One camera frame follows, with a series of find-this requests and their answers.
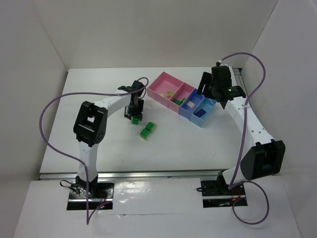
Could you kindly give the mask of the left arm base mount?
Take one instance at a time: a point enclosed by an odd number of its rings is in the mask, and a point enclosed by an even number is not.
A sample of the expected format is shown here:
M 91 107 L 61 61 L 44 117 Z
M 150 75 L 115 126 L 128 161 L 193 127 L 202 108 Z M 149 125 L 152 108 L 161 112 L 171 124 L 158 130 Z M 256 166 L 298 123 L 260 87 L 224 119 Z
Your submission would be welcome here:
M 86 191 L 75 183 L 67 180 L 61 180 L 60 186 L 69 189 L 67 202 L 68 211 L 86 210 Z M 93 193 L 89 192 L 89 210 L 95 210 L 101 206 L 99 210 L 113 209 L 113 193 L 114 183 L 102 182 L 97 184 L 97 190 Z

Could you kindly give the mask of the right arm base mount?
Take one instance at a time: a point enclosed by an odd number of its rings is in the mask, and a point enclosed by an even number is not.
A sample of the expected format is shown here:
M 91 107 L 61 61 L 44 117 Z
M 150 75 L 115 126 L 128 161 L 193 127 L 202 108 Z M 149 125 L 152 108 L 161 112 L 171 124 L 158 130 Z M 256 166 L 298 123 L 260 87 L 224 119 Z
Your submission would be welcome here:
M 202 195 L 204 208 L 232 207 L 234 203 L 235 206 L 248 206 L 243 185 L 228 189 L 215 180 L 202 180 L 196 191 Z

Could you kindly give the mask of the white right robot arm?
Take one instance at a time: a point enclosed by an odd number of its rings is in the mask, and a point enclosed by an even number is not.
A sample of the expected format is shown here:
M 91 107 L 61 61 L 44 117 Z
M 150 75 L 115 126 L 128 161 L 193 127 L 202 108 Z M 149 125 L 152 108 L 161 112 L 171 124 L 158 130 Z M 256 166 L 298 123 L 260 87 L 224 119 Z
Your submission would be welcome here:
M 248 180 L 255 180 L 280 172 L 285 154 L 285 144 L 275 140 L 263 127 L 247 103 L 243 89 L 233 83 L 233 71 L 228 65 L 219 64 L 211 72 L 204 72 L 198 94 L 214 99 L 233 118 L 242 132 L 243 150 L 239 165 L 218 173 L 216 184 L 211 187 L 224 194 L 229 187 Z

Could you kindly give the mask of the green stepped lego brick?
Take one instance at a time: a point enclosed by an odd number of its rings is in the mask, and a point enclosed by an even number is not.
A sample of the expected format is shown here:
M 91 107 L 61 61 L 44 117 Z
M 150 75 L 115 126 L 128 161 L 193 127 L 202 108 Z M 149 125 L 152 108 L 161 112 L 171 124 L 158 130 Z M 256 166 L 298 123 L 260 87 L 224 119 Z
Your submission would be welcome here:
M 139 118 L 138 117 L 133 117 L 132 118 L 132 124 L 138 125 L 139 124 Z

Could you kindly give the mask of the small green lego brick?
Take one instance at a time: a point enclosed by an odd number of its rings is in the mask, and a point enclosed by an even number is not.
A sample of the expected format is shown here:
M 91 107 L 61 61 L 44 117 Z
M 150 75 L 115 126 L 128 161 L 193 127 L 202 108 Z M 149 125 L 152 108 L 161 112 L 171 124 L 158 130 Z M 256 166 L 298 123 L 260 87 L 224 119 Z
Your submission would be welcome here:
M 174 99 L 173 102 L 174 102 L 176 105 L 181 106 L 181 105 L 184 103 L 185 100 L 186 100 L 186 98 L 184 97 L 184 98 L 182 98 L 181 100 Z

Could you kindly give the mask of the dark purple lego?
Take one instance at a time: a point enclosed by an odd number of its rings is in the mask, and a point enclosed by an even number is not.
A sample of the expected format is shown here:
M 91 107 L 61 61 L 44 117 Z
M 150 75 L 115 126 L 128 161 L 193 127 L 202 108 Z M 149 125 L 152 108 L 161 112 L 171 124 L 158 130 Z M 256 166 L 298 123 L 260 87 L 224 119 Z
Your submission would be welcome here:
M 198 118 L 201 118 L 205 114 L 206 114 L 206 111 L 204 109 L 200 109 L 196 113 L 194 113 L 194 115 Z

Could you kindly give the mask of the beige lego brick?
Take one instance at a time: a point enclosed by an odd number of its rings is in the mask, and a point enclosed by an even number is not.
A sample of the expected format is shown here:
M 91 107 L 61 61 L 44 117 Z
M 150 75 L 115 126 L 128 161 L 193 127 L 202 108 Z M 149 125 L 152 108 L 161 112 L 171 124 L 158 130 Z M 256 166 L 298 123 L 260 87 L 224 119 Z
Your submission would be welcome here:
M 192 101 L 188 101 L 188 102 L 186 103 L 186 105 L 187 105 L 188 107 L 190 107 L 191 109 L 194 109 L 195 106 L 196 106 Z

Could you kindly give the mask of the green and yellow lego stack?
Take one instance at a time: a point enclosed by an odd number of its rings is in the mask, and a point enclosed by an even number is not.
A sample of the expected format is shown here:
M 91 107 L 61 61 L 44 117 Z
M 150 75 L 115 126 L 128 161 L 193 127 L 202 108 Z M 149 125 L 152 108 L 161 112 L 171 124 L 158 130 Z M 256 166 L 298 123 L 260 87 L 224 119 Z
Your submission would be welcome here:
M 152 132 L 154 131 L 154 129 L 156 128 L 157 124 L 154 122 L 149 122 L 145 128 L 140 132 L 140 137 L 143 140 L 147 140 L 149 138 L 149 136 L 152 134 Z

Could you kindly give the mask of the yellow-green sloped lego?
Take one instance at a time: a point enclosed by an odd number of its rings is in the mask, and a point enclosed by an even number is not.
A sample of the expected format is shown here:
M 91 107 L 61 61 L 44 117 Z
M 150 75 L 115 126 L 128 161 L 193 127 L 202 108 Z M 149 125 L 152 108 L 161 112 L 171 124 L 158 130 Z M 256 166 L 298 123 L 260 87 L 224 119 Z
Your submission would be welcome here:
M 166 93 L 167 98 L 172 97 L 172 95 L 173 95 L 173 92 L 172 92 L 172 91 L 167 91 L 167 93 Z

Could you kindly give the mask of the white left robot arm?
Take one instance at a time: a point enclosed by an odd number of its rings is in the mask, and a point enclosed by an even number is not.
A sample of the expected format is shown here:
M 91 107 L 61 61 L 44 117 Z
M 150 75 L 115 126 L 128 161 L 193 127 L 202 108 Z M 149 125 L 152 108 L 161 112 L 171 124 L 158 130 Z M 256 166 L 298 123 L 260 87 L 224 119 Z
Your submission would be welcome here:
M 98 184 L 98 146 L 106 135 L 107 119 L 124 108 L 124 117 L 133 123 L 143 118 L 143 91 L 146 90 L 140 79 L 131 86 L 120 86 L 113 96 L 98 102 L 82 103 L 73 131 L 79 142 L 79 160 L 82 162 L 76 176 L 76 184 L 89 193 L 94 193 Z

